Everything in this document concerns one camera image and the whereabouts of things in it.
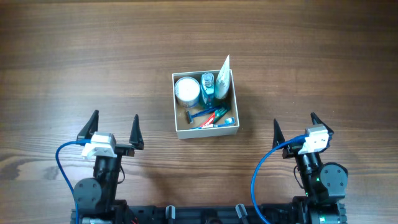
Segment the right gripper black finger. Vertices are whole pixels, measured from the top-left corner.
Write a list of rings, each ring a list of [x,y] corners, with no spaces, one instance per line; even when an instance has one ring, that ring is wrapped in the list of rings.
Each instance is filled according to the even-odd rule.
[[[325,124],[316,114],[315,112],[311,112],[310,114],[311,120],[313,124],[322,124],[324,127],[326,127],[328,134],[330,136],[334,135],[334,131],[327,125]]]
[[[285,138],[279,126],[279,123],[276,119],[273,120],[273,127],[274,127],[274,137],[273,137],[272,147],[275,148],[280,144],[284,143]]]

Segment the blue toothbrush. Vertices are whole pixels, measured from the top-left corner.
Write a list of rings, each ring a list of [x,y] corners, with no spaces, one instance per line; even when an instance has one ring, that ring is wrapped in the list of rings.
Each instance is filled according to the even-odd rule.
[[[232,118],[226,119],[223,124],[208,124],[208,125],[205,125],[202,127],[196,127],[193,129],[221,128],[221,127],[225,127],[225,126],[231,126],[233,124],[235,124],[235,119],[232,117]]]

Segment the blue disposable razor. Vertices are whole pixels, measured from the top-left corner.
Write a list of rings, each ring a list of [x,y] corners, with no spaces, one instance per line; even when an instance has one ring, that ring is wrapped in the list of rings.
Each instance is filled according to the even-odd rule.
[[[186,111],[187,122],[191,124],[191,123],[193,123],[194,118],[196,118],[198,116],[203,116],[203,115],[215,112],[217,109],[218,109],[218,107],[208,108],[208,109],[205,109],[203,111],[199,111],[199,112],[197,112],[195,114],[192,114],[191,112]]]

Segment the green red toothpaste tube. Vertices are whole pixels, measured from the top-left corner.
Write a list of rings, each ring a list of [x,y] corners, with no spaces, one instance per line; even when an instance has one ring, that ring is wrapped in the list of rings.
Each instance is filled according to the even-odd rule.
[[[200,127],[208,126],[210,124],[216,124],[228,111],[230,110],[229,106],[223,106],[210,115],[209,118],[207,118],[201,125]]]

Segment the cotton swab jar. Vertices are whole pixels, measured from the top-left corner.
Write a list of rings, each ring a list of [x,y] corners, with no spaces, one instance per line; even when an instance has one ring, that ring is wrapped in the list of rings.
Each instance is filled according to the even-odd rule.
[[[200,92],[200,84],[192,77],[182,77],[174,86],[178,104],[185,108],[192,108],[198,104]]]

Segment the white cream tube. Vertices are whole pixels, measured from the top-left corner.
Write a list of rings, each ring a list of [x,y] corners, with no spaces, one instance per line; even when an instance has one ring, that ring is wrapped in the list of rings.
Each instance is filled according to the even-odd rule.
[[[229,91],[229,84],[230,84],[230,59],[228,55],[216,79],[216,85],[215,85],[216,99],[222,100],[226,98],[226,95],[228,94]]]

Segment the blue mouthwash bottle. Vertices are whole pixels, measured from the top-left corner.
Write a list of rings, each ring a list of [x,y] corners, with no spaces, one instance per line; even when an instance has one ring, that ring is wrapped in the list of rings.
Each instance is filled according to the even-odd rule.
[[[214,91],[214,75],[206,72],[201,76],[201,100],[205,108],[213,106]]]

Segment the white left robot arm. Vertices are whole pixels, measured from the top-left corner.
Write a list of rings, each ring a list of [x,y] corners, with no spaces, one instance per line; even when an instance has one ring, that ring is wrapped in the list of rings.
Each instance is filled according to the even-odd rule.
[[[118,144],[112,133],[98,131],[99,111],[78,133],[78,141],[84,143],[81,156],[95,158],[93,176],[80,180],[73,188],[77,208],[72,211],[71,223],[137,223],[138,219],[125,200],[116,199],[119,174],[124,173],[122,157],[133,157],[136,150],[143,150],[144,141],[139,127],[139,116],[132,122],[128,144]]]

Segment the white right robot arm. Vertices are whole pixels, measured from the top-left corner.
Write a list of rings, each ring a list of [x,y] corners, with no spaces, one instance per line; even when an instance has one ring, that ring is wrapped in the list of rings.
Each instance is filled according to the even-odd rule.
[[[305,129],[305,141],[282,147],[282,158],[294,158],[301,180],[299,186],[306,196],[295,196],[290,203],[263,205],[264,214],[272,223],[345,224],[346,209],[340,200],[346,196],[348,170],[335,162],[323,163],[320,154],[330,147],[334,131],[315,113],[313,125]]]

